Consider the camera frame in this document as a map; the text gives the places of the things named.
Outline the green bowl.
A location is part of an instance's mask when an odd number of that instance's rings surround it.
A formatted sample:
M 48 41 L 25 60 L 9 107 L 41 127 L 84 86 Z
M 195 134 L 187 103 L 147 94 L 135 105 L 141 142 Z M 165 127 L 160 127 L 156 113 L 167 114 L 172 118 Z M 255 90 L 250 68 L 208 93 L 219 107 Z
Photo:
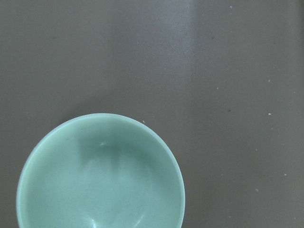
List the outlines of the green bowl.
M 16 194 L 21 228 L 180 228 L 185 187 L 152 129 L 117 114 L 59 125 L 33 148 Z

